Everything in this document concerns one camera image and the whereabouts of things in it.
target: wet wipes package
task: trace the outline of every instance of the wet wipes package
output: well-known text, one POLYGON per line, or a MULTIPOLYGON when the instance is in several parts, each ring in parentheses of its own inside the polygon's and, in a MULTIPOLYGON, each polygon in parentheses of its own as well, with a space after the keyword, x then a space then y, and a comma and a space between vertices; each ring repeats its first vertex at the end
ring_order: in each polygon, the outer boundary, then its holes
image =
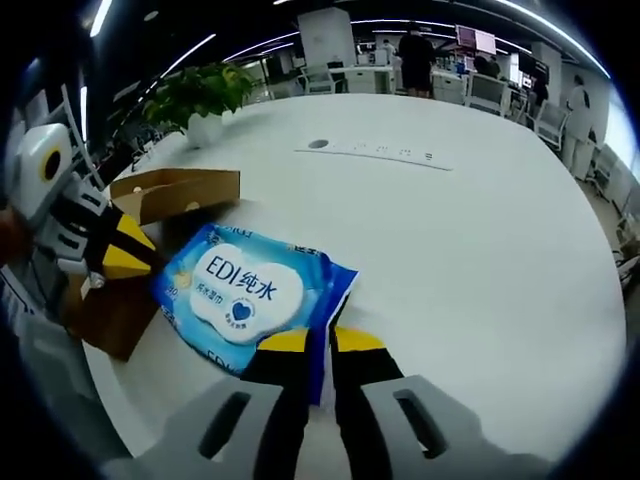
POLYGON ((313 331, 312 364, 321 369, 327 325, 356 277, 317 250, 207 224, 155 279, 153 294, 178 334, 232 373, 261 340, 300 327, 313 331))

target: office chair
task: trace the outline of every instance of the office chair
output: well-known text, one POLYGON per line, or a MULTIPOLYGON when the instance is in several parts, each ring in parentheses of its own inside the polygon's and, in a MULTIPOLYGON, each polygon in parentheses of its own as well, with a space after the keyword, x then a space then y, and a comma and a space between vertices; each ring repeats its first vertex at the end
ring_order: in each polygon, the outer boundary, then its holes
POLYGON ((329 67, 326 65, 318 65, 313 67, 300 68, 302 76, 305 80, 305 95, 322 95, 325 93, 337 93, 338 87, 342 86, 343 81, 336 81, 331 76, 329 67))
POLYGON ((568 118, 568 110, 544 100, 533 119, 533 131, 551 148, 560 151, 562 150, 562 130, 568 118))
POLYGON ((469 86, 464 105, 504 117, 509 103, 507 93, 506 82, 472 72, 469 74, 469 86))

